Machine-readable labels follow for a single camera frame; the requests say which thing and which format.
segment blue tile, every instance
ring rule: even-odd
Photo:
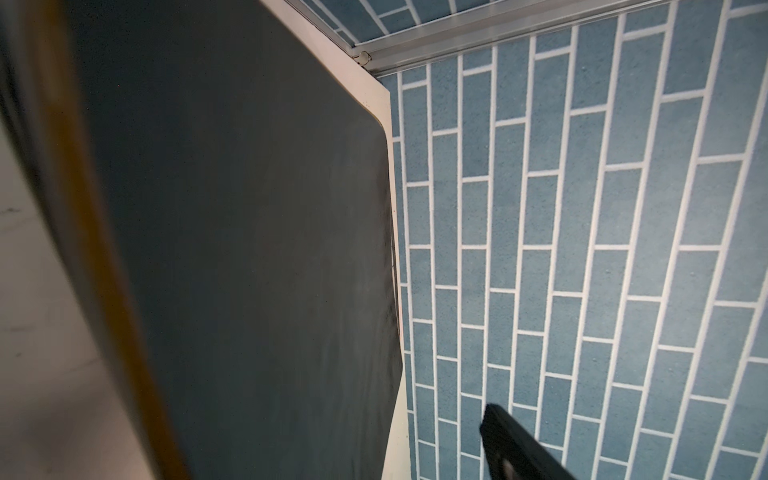
[[[374,23],[373,18],[363,8],[360,2],[344,2],[343,0],[323,0],[323,4],[345,27],[357,37],[358,41],[368,41],[378,38],[382,31]]]
[[[541,400],[539,440],[552,445],[563,445],[565,421],[568,417],[568,399],[571,381],[545,377],[544,398]]]
[[[608,141],[609,164],[643,160],[663,40],[663,35],[652,35],[626,41],[621,46],[614,116]]]
[[[411,12],[408,10],[382,17],[382,23],[386,29],[389,30],[389,33],[395,33],[396,31],[405,30],[406,28],[411,28],[416,25],[413,21]]]
[[[738,453],[720,452],[715,463],[713,480],[750,480],[757,459]]]
[[[541,337],[518,335],[515,359],[515,389],[512,401],[523,405],[538,404],[538,380],[541,368]]]
[[[560,238],[563,241],[558,242],[558,262],[554,273],[556,290],[581,292],[584,285],[603,121],[602,113],[571,119],[560,218]]]
[[[616,22],[613,17],[579,27],[573,108],[604,104],[608,100]]]
[[[723,445],[759,452],[768,430],[768,365],[747,363]]]
[[[560,165],[568,56],[535,63],[528,169],[550,170]]]
[[[479,7],[486,3],[488,3],[488,0],[456,0],[456,10],[458,12],[463,12],[464,10]]]
[[[408,410],[413,410],[413,382],[411,380],[411,356],[406,353],[406,401]]]
[[[456,425],[439,422],[440,480],[456,480]]]
[[[637,410],[640,408],[641,393],[614,387],[608,414],[605,419],[605,437],[603,437],[602,455],[614,460],[629,460],[629,451],[634,436],[634,424]]]
[[[714,307],[701,352],[694,395],[728,398],[752,315],[752,309]]]
[[[322,10],[320,10],[320,9],[317,7],[317,5],[315,5],[315,2],[312,2],[312,0],[309,0],[308,2],[304,2],[304,3],[306,3],[306,6],[310,7],[310,9],[311,9],[313,12],[315,12],[315,15],[317,15],[318,17],[320,17],[320,19],[321,19],[321,20],[323,20],[323,22],[325,22],[325,23],[326,23],[326,25],[328,25],[329,27],[331,27],[331,28],[332,28],[332,29],[334,29],[334,30],[336,30],[336,29],[339,27],[339,26],[338,26],[338,25],[337,25],[337,24],[336,24],[336,23],[335,23],[333,20],[331,20],[331,19],[328,17],[328,15],[326,15],[326,14],[325,14],[325,12],[323,12]]]
[[[476,458],[462,455],[462,480],[478,480],[480,478],[480,461]]]
[[[406,262],[406,223],[405,208],[402,198],[402,160],[400,158],[400,142],[392,144],[392,155],[395,160],[395,195],[397,196],[397,244],[400,252],[400,280],[408,278],[408,262]]]
[[[563,459],[563,451],[558,449],[553,449],[552,447],[545,447],[547,449],[547,452],[549,455],[552,455],[552,458],[560,462]]]
[[[462,186],[462,243],[485,243],[488,229],[488,182],[471,182]]]
[[[528,90],[528,38],[498,46],[496,66],[496,118],[525,116]]]
[[[574,413],[599,419],[603,412],[605,383],[611,363],[611,345],[583,342],[578,367]]]
[[[408,228],[412,245],[430,243],[429,187],[408,187]]]
[[[456,369],[456,362],[437,361],[437,413],[441,419],[456,420]]]
[[[597,243],[626,245],[632,230],[640,171],[605,172]]]
[[[462,329],[462,392],[482,395],[483,331]]]
[[[413,323],[413,368],[416,383],[434,385],[432,379],[432,326]]]
[[[426,80],[426,79],[427,79],[427,67],[424,65],[422,65],[421,67],[411,68],[410,70],[405,70],[402,73],[403,84],[409,84],[414,81]]]
[[[760,124],[755,153],[730,241],[719,300],[755,301],[768,267],[768,109]]]
[[[691,400],[683,421],[672,472],[691,478],[703,478],[715,446],[725,405]]]
[[[437,480],[435,447],[419,443],[419,474],[428,480]]]
[[[643,28],[663,25],[667,23],[669,9],[669,4],[665,3],[663,5],[643,8],[637,12],[628,13],[627,23],[624,25],[624,31],[642,30]]]
[[[672,439],[641,433],[637,439],[632,480],[658,480],[664,477]]]
[[[664,345],[696,345],[716,261],[717,252],[680,252],[677,255],[669,304],[661,329]]]
[[[458,125],[456,123],[457,79],[456,57],[432,64],[432,128],[435,130],[454,128]]]
[[[548,372],[565,375],[573,372],[580,310],[581,299],[566,296],[552,297],[549,348],[547,349]]]
[[[485,379],[485,401],[506,410],[509,407],[509,370],[488,367]]]
[[[455,290],[435,290],[435,332],[437,354],[456,357],[456,309]]]
[[[411,323],[408,317],[408,287],[400,287],[400,303],[402,304],[402,344],[404,350],[411,349]]]
[[[683,0],[678,4],[664,93],[704,88],[723,0]]]
[[[485,250],[462,251],[462,323],[485,322]]]
[[[690,368],[690,353],[656,352],[643,427],[672,433]]]
[[[768,55],[766,24],[768,12],[728,21],[702,155],[739,154],[746,147]]]
[[[596,480],[624,480],[627,467],[615,463],[598,463],[598,476]]]
[[[558,189],[558,178],[533,177],[528,179],[528,194],[525,200],[526,245],[548,245],[552,243],[554,228],[554,197]]]
[[[488,302],[488,363],[509,365],[512,358],[515,295],[491,292]]]
[[[625,251],[601,250],[594,253],[584,335],[614,338],[626,265]]]
[[[397,98],[397,74],[381,77],[379,81],[389,90],[389,106],[392,109],[392,136],[398,137],[400,135],[400,110]]]
[[[416,387],[416,425],[419,440],[435,443],[435,392]]]
[[[435,202],[435,282],[456,284],[458,202],[456,200],[456,136],[432,140]]]
[[[661,295],[701,100],[662,104],[629,293]]]
[[[531,435],[536,432],[536,411],[523,409],[521,407],[512,407],[512,418],[528,431]]]
[[[544,331],[549,283],[549,252],[523,252],[518,328]]]
[[[411,451],[411,479],[418,480],[419,477],[416,474],[416,447],[415,447],[416,433],[415,433],[413,424],[414,424],[413,414],[409,413],[408,414],[408,434],[409,434],[409,443],[410,443],[409,450]]]
[[[480,455],[482,400],[462,396],[462,452]]]
[[[422,23],[431,22],[436,18],[446,17],[451,14],[448,0],[413,0],[412,3]]]
[[[491,48],[483,48],[464,54],[464,69],[482,67],[491,64]]]
[[[432,268],[429,250],[411,250],[411,302],[414,318],[432,318]]]
[[[463,176],[488,175],[491,132],[491,72],[464,77],[462,99]]]
[[[369,0],[368,3],[378,15],[406,6],[403,0]]]
[[[760,324],[757,327],[751,355],[768,358],[768,309],[763,310],[763,314],[760,316]]]
[[[592,478],[592,462],[598,443],[600,426],[593,422],[574,419],[571,422],[571,439],[568,441],[568,471],[578,480]]]
[[[627,301],[614,381],[643,385],[659,313],[656,302]]]
[[[553,31],[536,36],[536,53],[568,47],[571,44],[571,29]]]
[[[524,136],[524,125],[496,129],[491,286],[501,288],[515,288]]]
[[[696,167],[683,245],[720,245],[739,169],[739,162]]]
[[[429,180],[426,87],[412,88],[402,93],[402,128],[406,180]]]

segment blue brick-pattern wall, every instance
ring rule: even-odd
[[[767,59],[682,0],[380,79],[414,479],[494,402],[579,480],[768,480]]]

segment black object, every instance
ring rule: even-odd
[[[480,435],[492,480],[575,480],[501,406],[485,407]]]

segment white grout line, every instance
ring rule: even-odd
[[[554,296],[569,296],[570,298],[584,298],[582,292],[564,292],[562,290],[552,290]]]
[[[341,30],[344,33],[346,33],[346,36],[349,37],[349,40],[352,40],[352,42],[355,44],[360,43],[360,40],[358,40],[355,35],[352,35],[352,32],[347,27],[345,27],[342,22],[339,22],[339,19],[336,18],[336,16],[333,13],[331,13],[331,11],[328,8],[326,8],[326,6],[323,5],[322,2],[320,2],[319,0],[312,0],[312,3],[314,3],[315,6],[319,8],[322,13],[326,14],[326,16],[330,18],[331,21],[339,27],[338,30]]]
[[[400,8],[395,8],[394,10],[390,10],[389,12],[384,12],[381,15],[379,15],[379,18],[389,17],[390,15],[394,15],[395,13],[405,12],[408,10],[408,5],[404,5]]]
[[[637,170],[645,166],[645,162],[630,162],[628,164],[610,164],[605,166],[607,172],[618,172],[622,170]]]
[[[559,57],[560,55],[568,55],[572,51],[575,51],[575,48],[569,45],[568,47],[560,47],[560,48],[556,48],[555,50],[549,50],[549,51],[543,51],[541,53],[537,53],[534,56],[534,59],[544,60],[545,58]]]
[[[402,86],[402,89],[410,90],[412,88],[419,88],[419,87],[426,87],[426,86],[427,86],[427,80],[417,80],[417,81],[412,81],[409,84],[404,84]]]
[[[627,295],[627,300],[632,300],[634,302],[660,302],[661,297],[652,295]]]
[[[672,101],[702,98],[706,94],[705,90],[706,90],[705,88],[701,88],[700,90],[678,91],[673,94],[663,94],[661,95],[661,103],[666,104]]]
[[[568,56],[568,76],[565,81],[565,105],[563,107],[563,127],[560,137],[560,159],[558,162],[558,183],[554,195],[554,225],[552,227],[552,251],[549,257],[549,278],[547,284],[547,299],[544,314],[544,332],[541,346],[541,362],[538,383],[538,409],[536,415],[535,437],[538,439],[541,434],[541,406],[544,402],[544,386],[547,372],[547,355],[549,351],[549,329],[552,323],[552,292],[554,292],[554,272],[558,262],[558,243],[560,241],[560,222],[563,211],[563,183],[565,181],[565,161],[568,155],[568,136],[571,133],[571,103],[574,92],[574,73],[576,70],[576,50],[578,48],[578,25],[571,29],[570,55]],[[556,376],[550,374],[553,378],[566,378],[571,380],[571,376]]]
[[[483,313],[483,341],[482,341],[482,404],[481,408],[485,411],[485,404],[488,394],[488,319],[490,316],[491,302],[491,238],[493,225],[493,174],[496,156],[496,76],[498,74],[498,46],[491,48],[491,113],[488,133],[488,215],[486,215],[487,224],[485,225],[485,242],[488,248],[485,249],[485,311]],[[483,468],[485,463],[485,450],[480,449],[480,470],[479,478],[483,477]]]
[[[656,435],[657,437],[664,437],[666,439],[671,439],[674,437],[673,434],[667,433],[667,432],[660,432],[659,430],[653,430],[653,429],[640,429],[640,433],[645,433],[647,435]]]
[[[768,4],[759,3],[757,5],[747,5],[746,7],[734,8],[728,15],[731,18],[743,17],[746,15],[754,15],[756,13],[768,12]]]
[[[433,130],[432,136],[433,137],[439,137],[441,135],[451,135],[451,134],[457,134],[458,128],[443,128],[442,130]]]
[[[729,452],[729,453],[738,453],[739,455],[744,455],[747,457],[755,457],[755,458],[760,457],[759,453],[750,452],[749,450],[735,449],[733,447],[720,447],[720,451]]]
[[[728,24],[728,11],[730,10],[730,5],[731,5],[730,0],[724,0],[723,8],[722,8],[722,11],[720,12],[720,22],[717,26],[717,34],[715,35],[712,58],[710,62],[709,72],[707,74],[707,83],[706,83],[706,86],[704,87],[705,93],[701,102],[701,111],[699,113],[699,121],[696,126],[696,135],[694,136],[694,151],[691,154],[690,165],[688,167],[688,175],[686,177],[685,188],[683,190],[683,200],[680,205],[680,214],[677,218],[677,226],[675,228],[674,240],[672,243],[672,256],[670,258],[670,270],[672,271],[670,270],[667,271],[667,278],[664,281],[664,293],[666,293],[666,296],[664,298],[664,301],[661,303],[661,308],[659,310],[665,310],[669,302],[668,290],[671,287],[671,285],[667,285],[667,281],[669,281],[669,283],[671,284],[672,277],[674,276],[673,268],[676,263],[675,260],[677,257],[677,249],[680,245],[680,238],[682,237],[682,233],[683,233],[682,230],[683,230],[683,225],[685,224],[685,217],[688,209],[688,204],[690,202],[691,191],[693,190],[694,176],[696,172],[696,159],[699,157],[703,134],[707,126],[707,115],[709,113],[710,103],[712,101],[712,91],[714,89],[715,80],[717,78],[717,69],[720,64],[720,55],[722,54],[722,50],[723,50],[723,43],[724,43],[726,28]],[[760,89],[763,103],[765,102],[765,92],[766,92],[765,87],[766,87],[766,77],[764,75],[763,85]],[[760,104],[758,104],[757,110],[759,111],[760,109],[761,109],[761,106]],[[755,140],[753,137],[756,135],[756,132],[753,130],[755,128],[755,123],[757,123],[758,121],[753,121],[752,130],[750,130],[750,140],[747,141],[747,145],[748,145],[747,151],[750,151],[750,147],[749,147],[750,142],[752,144],[752,149],[754,149]],[[672,465],[674,464],[674,458],[675,458],[675,455],[677,454],[677,446],[679,445],[679,441],[680,441],[680,433],[682,432],[683,422],[685,420],[685,414],[688,410],[688,404],[690,402],[690,394],[694,389],[694,380],[696,378],[697,370],[699,367],[699,361],[701,359],[701,352],[703,350],[704,338],[707,336],[707,330],[709,328],[710,318],[712,316],[712,310],[714,306],[714,300],[717,295],[717,291],[720,288],[720,280],[723,275],[726,252],[728,251],[728,247],[730,246],[730,240],[731,240],[731,237],[733,236],[733,226],[736,223],[736,215],[741,202],[741,194],[744,188],[744,181],[746,180],[746,171],[749,169],[750,157],[751,155],[747,159],[745,159],[745,161],[741,164],[736,189],[733,193],[733,201],[731,202],[730,209],[728,211],[728,218],[727,218],[726,226],[723,232],[723,241],[722,241],[723,250],[717,254],[715,270],[712,276],[709,292],[707,293],[707,302],[705,303],[704,312],[701,318],[701,323],[699,325],[699,331],[696,337],[696,343],[694,347],[694,354],[690,362],[690,369],[688,371],[688,378],[686,379],[686,382],[685,382],[683,399],[682,399],[682,402],[680,403],[680,411],[677,414],[677,422],[675,423],[675,428],[674,428],[675,436],[672,438],[669,455],[667,457],[667,465],[664,469],[665,476],[668,476],[672,472]],[[707,466],[708,476],[706,478],[711,478],[712,471],[713,471],[713,465],[711,464],[713,464],[714,462],[710,460],[709,463],[710,465]]]
[[[604,339],[598,336],[586,336],[586,335],[582,335],[581,340],[583,340],[584,342],[595,342],[595,343],[613,343],[614,342],[613,339]]]
[[[575,117],[577,115],[586,115],[586,114],[596,114],[604,112],[607,109],[607,105],[593,105],[591,107],[582,107],[582,108],[573,108],[571,109],[571,116]]]
[[[699,165],[722,164],[723,162],[742,161],[743,159],[743,154],[707,155],[704,157],[699,157],[697,159],[697,163]]]
[[[362,7],[366,10],[368,16],[373,20],[373,22],[376,23],[376,26],[379,27],[379,30],[381,30],[384,35],[389,35],[389,30],[387,30],[387,27],[382,22],[382,19],[379,18],[376,12],[373,11],[373,7],[370,3],[368,3],[368,0],[358,0],[358,2],[360,2]]]
[[[398,116],[399,116],[399,123],[400,123],[400,135],[402,138],[405,138],[406,136],[406,130],[404,125],[404,120],[402,116],[402,72],[397,72],[397,101],[398,101]],[[403,146],[400,149],[400,174],[402,182],[402,222],[403,222],[403,236],[406,239],[406,264],[408,266],[407,273],[406,273],[406,279],[408,281],[409,285],[412,285],[411,283],[411,249],[408,248],[409,243],[411,241],[410,237],[410,229],[408,226],[408,188],[406,187],[406,178],[408,178],[407,172],[406,172],[406,155],[408,152],[405,149],[405,142],[403,142]],[[413,342],[414,336],[413,336],[413,295],[411,288],[408,288],[408,324],[410,329],[410,336],[411,336],[411,342]],[[411,345],[411,350],[415,353],[414,344]],[[416,421],[416,365],[415,365],[415,357],[416,355],[411,355],[411,385],[409,388],[411,389],[411,398],[413,400],[413,435],[415,442],[419,438],[419,424]],[[419,476],[419,449],[414,448],[415,451],[413,453],[414,459],[416,460],[416,476]]]
[[[624,34],[624,41],[636,40],[638,38],[648,37],[667,31],[667,24],[656,25],[655,27],[642,28],[640,30],[628,31]]]
[[[478,175],[476,177],[463,177],[462,182],[469,184],[472,182],[487,182],[490,177],[488,175]]]
[[[562,170],[555,168],[554,170],[534,170],[528,172],[528,178],[534,177],[553,177],[562,173]]]
[[[462,475],[462,175],[464,171],[464,132],[462,123],[464,121],[464,76],[462,75],[462,69],[464,68],[464,55],[459,55],[456,59],[457,75],[456,75],[456,358],[458,359],[458,365],[456,366],[456,476],[461,478]]]
[[[621,35],[624,33],[624,24],[626,21],[627,14],[620,14],[618,16],[616,35],[614,37],[614,54],[611,59],[611,74],[608,78],[608,94],[605,108],[605,119],[603,123],[603,137],[601,139],[600,157],[598,161],[598,180],[594,187],[594,200],[592,203],[592,216],[589,227],[587,259],[584,266],[584,280],[581,285],[581,292],[584,299],[581,301],[579,308],[578,327],[576,330],[576,347],[574,349],[574,362],[571,370],[571,373],[573,374],[573,381],[571,382],[571,391],[568,396],[568,414],[565,417],[565,436],[563,441],[562,458],[563,465],[568,464],[568,447],[571,442],[571,426],[573,425],[574,406],[576,400],[576,384],[578,383],[578,370],[581,363],[581,345],[584,341],[584,324],[587,317],[587,303],[589,299],[589,290],[592,278],[594,245],[597,243],[598,218],[600,216],[603,182],[605,178],[605,164],[608,156],[608,138],[611,133],[611,121],[613,119],[614,102],[616,99],[616,85],[618,82],[619,62],[621,60]],[[593,473],[596,473],[597,469],[594,466],[593,470]]]
[[[491,65],[481,65],[479,67],[467,68],[462,73],[464,74],[465,77],[468,77],[469,75],[477,75],[478,73],[485,73],[487,71],[491,71],[491,69],[492,69]]]
[[[507,118],[506,120],[497,120],[497,127],[507,127],[509,125],[523,125],[528,121],[527,117]]]

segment tiled wall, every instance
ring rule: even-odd
[[[488,478],[487,402],[579,480],[768,478],[766,58],[684,0],[381,79],[413,478]]]
[[[494,0],[302,0],[350,45],[448,17],[491,1]]]

